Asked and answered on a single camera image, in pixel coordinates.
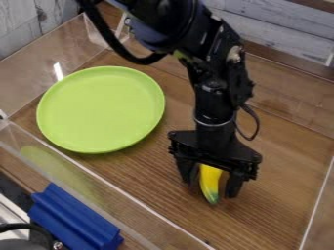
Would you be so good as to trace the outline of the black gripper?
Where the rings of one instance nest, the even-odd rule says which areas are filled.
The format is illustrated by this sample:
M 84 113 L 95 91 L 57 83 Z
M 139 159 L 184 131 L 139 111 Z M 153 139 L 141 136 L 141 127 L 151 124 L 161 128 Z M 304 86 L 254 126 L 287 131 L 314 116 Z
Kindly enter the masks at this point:
M 223 124 L 198 123 L 194 130 L 171 131 L 168 139 L 183 182 L 195 185 L 199 163 L 208 163 L 227 170 L 224 197 L 236 198 L 243 183 L 256 179 L 262 156 L 238 139 L 235 116 Z

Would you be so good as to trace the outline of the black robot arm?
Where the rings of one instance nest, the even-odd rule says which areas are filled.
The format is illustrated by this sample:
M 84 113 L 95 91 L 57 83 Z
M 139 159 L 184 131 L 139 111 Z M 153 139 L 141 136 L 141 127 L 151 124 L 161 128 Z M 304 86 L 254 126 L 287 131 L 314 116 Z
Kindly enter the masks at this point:
M 254 82 L 246 66 L 244 44 L 230 24 L 216 18 L 200 0 L 111 0 L 129 20 L 129 30 L 151 51 L 136 57 L 121 44 L 92 0 L 76 0 L 100 36 L 120 57 L 149 65 L 173 56 L 187 69 L 195 92 L 195 129 L 168 133 L 169 153 L 183 181 L 199 184 L 206 199 L 220 195 L 210 171 L 228 174 L 226 198 L 239 195 L 243 183 L 256 178 L 260 154 L 242 143 L 238 112 L 255 115 L 247 105 Z

